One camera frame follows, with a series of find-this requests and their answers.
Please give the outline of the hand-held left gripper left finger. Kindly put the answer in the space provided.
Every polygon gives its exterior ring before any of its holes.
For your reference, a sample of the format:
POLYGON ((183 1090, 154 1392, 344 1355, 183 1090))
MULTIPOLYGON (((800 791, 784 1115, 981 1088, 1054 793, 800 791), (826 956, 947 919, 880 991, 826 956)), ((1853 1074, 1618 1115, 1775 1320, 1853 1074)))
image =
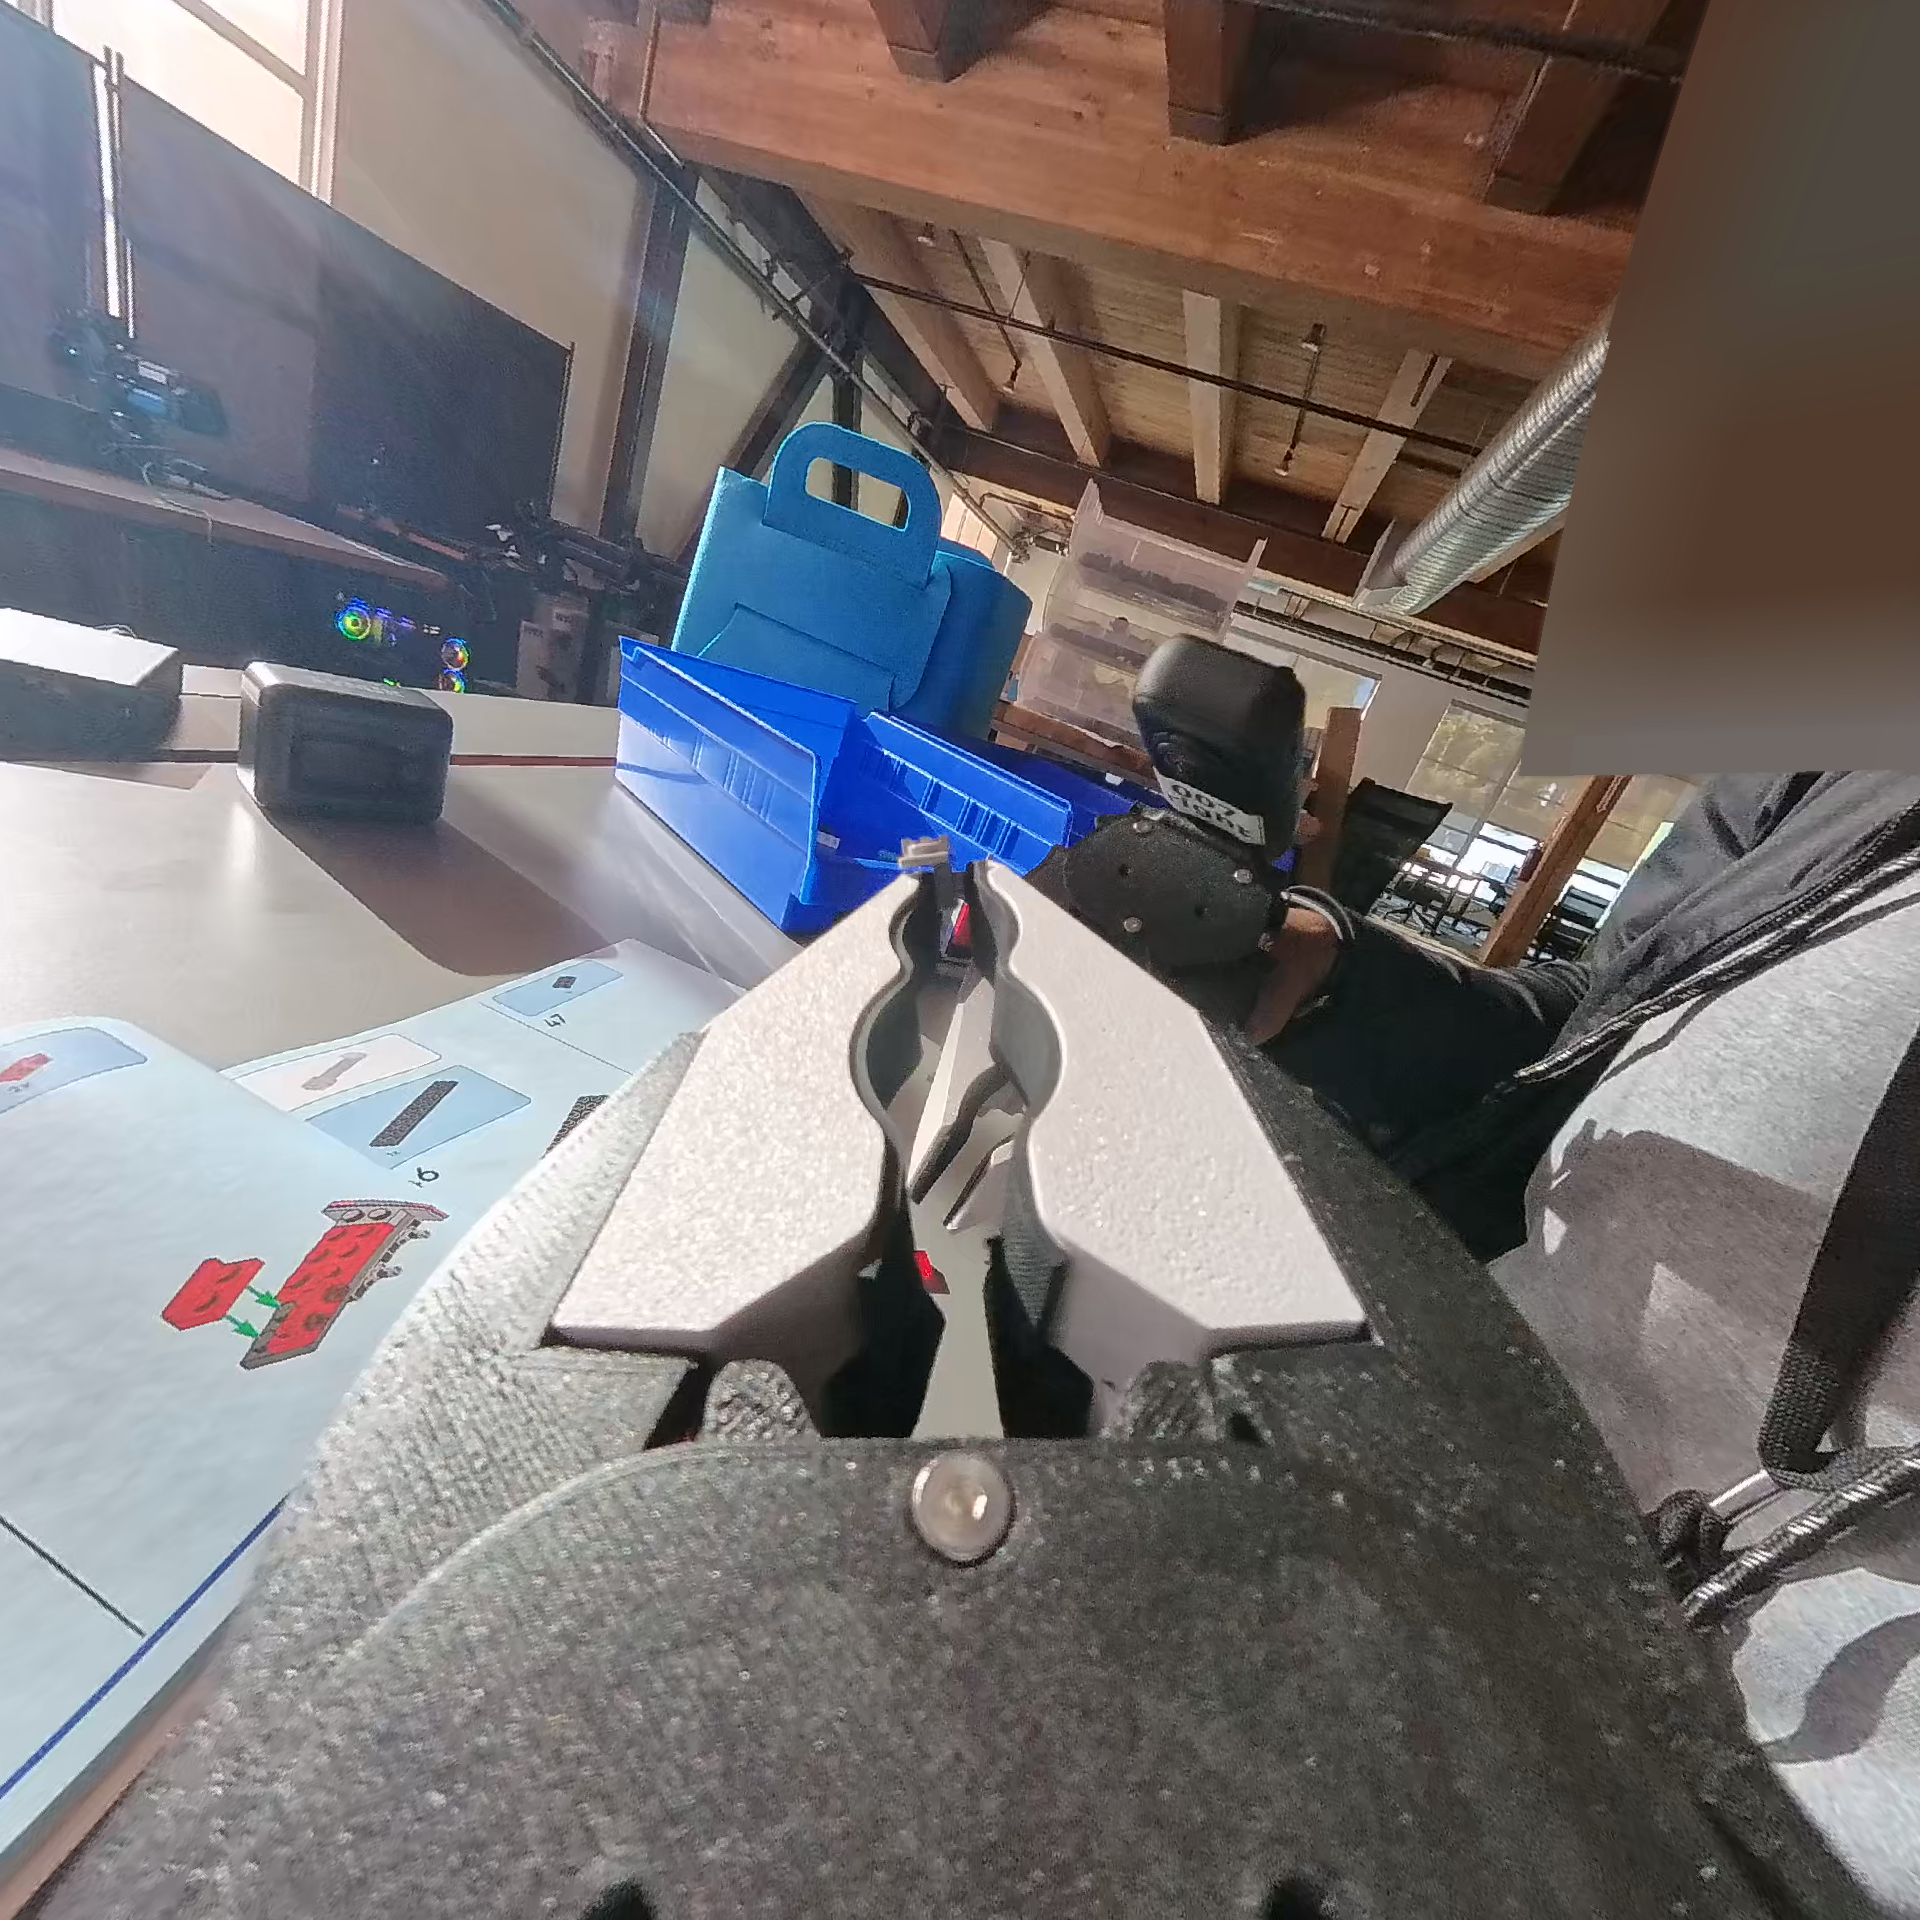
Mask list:
POLYGON ((840 1369, 902 1173, 926 885, 893 880, 704 1031, 550 1315, 571 1347, 840 1369))

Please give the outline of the black ceiling pipe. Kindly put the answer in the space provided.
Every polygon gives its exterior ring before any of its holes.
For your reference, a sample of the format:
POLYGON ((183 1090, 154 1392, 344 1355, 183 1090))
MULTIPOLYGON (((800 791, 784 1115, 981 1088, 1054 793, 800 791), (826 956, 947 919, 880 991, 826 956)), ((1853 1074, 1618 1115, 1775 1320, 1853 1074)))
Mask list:
POLYGON ((1000 312, 997 312, 987 304, 952 300, 952 297, 947 297, 941 293, 922 291, 922 289, 910 287, 910 284, 898 281, 898 280, 854 274, 852 281, 870 295, 890 295, 890 297, 898 297, 898 300, 904 300, 904 303, 911 303, 911 304, 930 307, 939 313, 947 313, 949 317, 976 321, 976 322, 981 322, 984 327, 995 327, 997 331, 1007 333, 1007 336, 1021 333, 1021 336, 1027 336, 1029 340, 1036 340, 1036 344, 1070 347, 1070 351, 1077 351, 1080 355, 1091 355, 1094 359, 1112 362, 1112 364, 1120 364, 1120 367, 1126 367, 1126 369, 1141 369, 1141 371, 1159 372, 1159 375, 1166 375, 1166 378, 1179 378, 1181 381, 1204 386, 1204 388, 1214 388, 1216 394, 1234 394, 1234 395, 1248 397, 1248 400, 1283 404, 1283 407, 1294 410, 1300 416, 1325 419, 1325 420, 1333 420, 1333 424, 1339 424, 1339 426, 1357 427, 1360 433, 1383 433, 1389 439, 1419 442, 1419 444, 1426 444, 1429 448, 1440 448, 1445 453, 1454 453, 1454 455, 1461 455, 1461 457, 1471 457, 1471 455, 1486 450, 1486 447, 1475 447, 1475 444, 1468 444, 1463 439, 1442 436, 1442 435, 1438 435, 1438 433, 1434 433, 1423 426, 1416 426, 1416 424, 1398 424, 1398 420, 1389 424, 1380 416, 1365 416, 1365 415, 1357 415, 1357 412, 1346 410, 1346 407, 1334 407, 1334 404, 1323 402, 1323 400, 1312 400, 1302 392, 1276 392, 1276 388, 1262 386, 1256 381, 1243 379, 1238 375, 1222 375, 1222 372, 1214 372, 1214 371, 1204 371, 1204 369, 1192 369, 1183 362, 1173 362, 1173 359, 1166 359, 1162 355, 1139 353, 1139 351, 1131 351, 1131 347, 1120 347, 1116 344, 1108 344, 1108 340, 1101 340, 1098 336, 1088 336, 1088 333, 1080 333, 1080 331, 1072 331, 1067 327, 1054 327, 1054 324, 1038 322, 1038 321, 1019 321, 1012 313, 1000 313, 1000 312))

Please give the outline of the wooden workbench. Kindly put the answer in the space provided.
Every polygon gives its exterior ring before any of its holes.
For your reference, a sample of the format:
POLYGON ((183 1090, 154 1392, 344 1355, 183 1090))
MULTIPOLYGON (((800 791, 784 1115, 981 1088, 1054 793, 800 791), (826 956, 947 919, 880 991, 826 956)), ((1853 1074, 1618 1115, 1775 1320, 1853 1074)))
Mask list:
POLYGON ((451 579, 434 568, 400 560, 253 500, 149 488, 119 474, 52 461, 22 448, 3 447, 3 492, 207 545, 240 545, 283 560, 360 572, 420 593, 451 589, 451 579))

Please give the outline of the person's right forearm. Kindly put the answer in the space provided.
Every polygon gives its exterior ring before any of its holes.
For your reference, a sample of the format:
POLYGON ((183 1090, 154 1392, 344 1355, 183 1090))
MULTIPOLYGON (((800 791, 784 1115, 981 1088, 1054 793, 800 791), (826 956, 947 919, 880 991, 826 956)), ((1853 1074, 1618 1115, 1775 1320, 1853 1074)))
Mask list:
POLYGON ((1323 996, 1260 1052, 1383 1163, 1408 1171, 1549 1052, 1595 971, 1484 967, 1341 911, 1351 941, 1323 996))

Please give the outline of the bright window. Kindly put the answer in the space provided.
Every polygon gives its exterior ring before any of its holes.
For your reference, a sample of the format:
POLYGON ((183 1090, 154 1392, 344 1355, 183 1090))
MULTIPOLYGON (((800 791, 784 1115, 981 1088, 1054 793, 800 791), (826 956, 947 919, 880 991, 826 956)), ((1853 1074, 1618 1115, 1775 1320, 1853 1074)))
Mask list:
POLYGON ((342 2, 58 2, 55 29, 318 202, 331 199, 342 2))

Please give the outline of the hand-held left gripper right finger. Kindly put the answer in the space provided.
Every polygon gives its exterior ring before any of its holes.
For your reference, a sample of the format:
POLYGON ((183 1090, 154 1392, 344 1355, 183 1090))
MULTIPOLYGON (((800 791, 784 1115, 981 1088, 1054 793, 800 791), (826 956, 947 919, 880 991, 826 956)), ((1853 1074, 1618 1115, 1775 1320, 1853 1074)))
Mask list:
POLYGON ((1365 1307, 1207 1021, 998 861, 992 1049, 1048 1265, 1048 1343, 1098 1387, 1148 1365, 1363 1338, 1365 1307))

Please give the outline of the computer with rainbow fans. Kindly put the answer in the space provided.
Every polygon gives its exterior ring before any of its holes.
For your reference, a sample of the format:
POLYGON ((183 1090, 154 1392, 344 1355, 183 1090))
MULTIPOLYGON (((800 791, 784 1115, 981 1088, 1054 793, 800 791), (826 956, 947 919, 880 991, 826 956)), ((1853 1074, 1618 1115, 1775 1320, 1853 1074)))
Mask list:
POLYGON ((328 675, 390 688, 477 690, 470 624, 460 605, 437 599, 383 596, 372 589, 333 595, 315 666, 328 675))

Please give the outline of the blue felt bag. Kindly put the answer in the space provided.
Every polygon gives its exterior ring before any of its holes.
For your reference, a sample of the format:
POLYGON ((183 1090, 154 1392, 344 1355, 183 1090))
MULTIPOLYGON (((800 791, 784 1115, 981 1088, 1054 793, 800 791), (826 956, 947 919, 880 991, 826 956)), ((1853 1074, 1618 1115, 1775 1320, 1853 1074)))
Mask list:
POLYGON ((984 736, 1030 601, 941 525, 916 460, 804 424, 766 481, 715 475, 670 648, 860 714, 984 736))

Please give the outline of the dark partition panel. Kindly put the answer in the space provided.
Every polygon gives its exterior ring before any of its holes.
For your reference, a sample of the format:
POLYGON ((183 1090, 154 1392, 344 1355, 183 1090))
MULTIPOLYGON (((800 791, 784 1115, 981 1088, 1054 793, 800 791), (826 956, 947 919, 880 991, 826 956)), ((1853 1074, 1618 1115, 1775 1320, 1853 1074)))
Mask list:
MULTIPOLYGON (((5 7, 5 444, 101 465, 109 394, 106 72, 5 7)), ((568 347, 427 269, 133 77, 116 217, 140 355, 183 384, 151 424, 215 489, 476 538, 544 512, 568 347)))

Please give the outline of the blue plastic bin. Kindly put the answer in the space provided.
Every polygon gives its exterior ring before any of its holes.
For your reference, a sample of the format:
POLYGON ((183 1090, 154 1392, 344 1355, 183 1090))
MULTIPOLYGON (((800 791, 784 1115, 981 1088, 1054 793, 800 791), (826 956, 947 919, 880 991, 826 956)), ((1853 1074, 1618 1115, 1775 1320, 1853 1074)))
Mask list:
POLYGON ((615 777, 791 938, 807 939, 941 836, 1016 874, 1162 795, 926 731, 735 668, 621 645, 615 777))

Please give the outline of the black mesh office chair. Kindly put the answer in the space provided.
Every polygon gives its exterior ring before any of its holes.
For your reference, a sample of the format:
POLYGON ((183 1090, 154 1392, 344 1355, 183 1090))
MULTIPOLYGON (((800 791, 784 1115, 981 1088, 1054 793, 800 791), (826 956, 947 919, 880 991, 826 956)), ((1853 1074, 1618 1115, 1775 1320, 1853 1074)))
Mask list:
POLYGON ((1370 915, 1450 813, 1450 800, 1357 780, 1341 812, 1327 893, 1357 919, 1370 915))

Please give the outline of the silver ventilation duct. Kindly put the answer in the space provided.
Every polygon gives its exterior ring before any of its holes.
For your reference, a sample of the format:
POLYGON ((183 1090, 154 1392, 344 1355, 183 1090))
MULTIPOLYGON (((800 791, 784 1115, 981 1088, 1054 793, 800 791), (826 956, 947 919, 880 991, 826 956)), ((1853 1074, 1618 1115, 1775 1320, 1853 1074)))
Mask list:
POLYGON ((1357 612, 1422 616, 1559 529, 1614 321, 1608 307, 1426 516, 1387 529, 1352 595, 1357 612))

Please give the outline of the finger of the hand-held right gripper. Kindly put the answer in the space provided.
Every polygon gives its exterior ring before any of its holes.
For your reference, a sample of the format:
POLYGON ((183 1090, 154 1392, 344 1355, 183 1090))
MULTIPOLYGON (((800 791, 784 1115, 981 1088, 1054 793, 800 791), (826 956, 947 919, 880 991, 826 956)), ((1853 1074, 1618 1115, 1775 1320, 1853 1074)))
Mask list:
POLYGON ((933 1068, 919 1132, 904 1167, 907 1189, 933 1189, 973 1133, 995 1097, 995 991, 970 980, 958 995, 933 1068))
POLYGON ((935 1216, 949 1234, 997 1234, 1012 1181, 1012 1157, 1024 1128, 1014 1093, 997 1093, 973 1115, 967 1139, 935 1185, 935 1216))

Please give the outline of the person's right hand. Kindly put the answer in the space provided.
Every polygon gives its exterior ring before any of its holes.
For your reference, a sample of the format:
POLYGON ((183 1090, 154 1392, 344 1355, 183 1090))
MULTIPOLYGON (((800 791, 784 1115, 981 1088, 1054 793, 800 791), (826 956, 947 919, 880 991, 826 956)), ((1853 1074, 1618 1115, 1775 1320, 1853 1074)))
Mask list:
POLYGON ((1351 941, 1344 911, 1304 889, 1284 893, 1284 916, 1267 932, 1264 973, 1240 1021, 1248 1042, 1272 1042, 1302 1010, 1315 1005, 1351 941))

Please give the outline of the black power adapter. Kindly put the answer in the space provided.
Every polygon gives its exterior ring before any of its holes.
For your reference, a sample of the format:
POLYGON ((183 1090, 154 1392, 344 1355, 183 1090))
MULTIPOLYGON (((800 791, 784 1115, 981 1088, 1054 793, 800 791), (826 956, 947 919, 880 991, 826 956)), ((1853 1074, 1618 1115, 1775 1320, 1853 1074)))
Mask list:
POLYGON ((3 759, 140 761, 171 733, 179 650, 127 631, 3 611, 3 759))

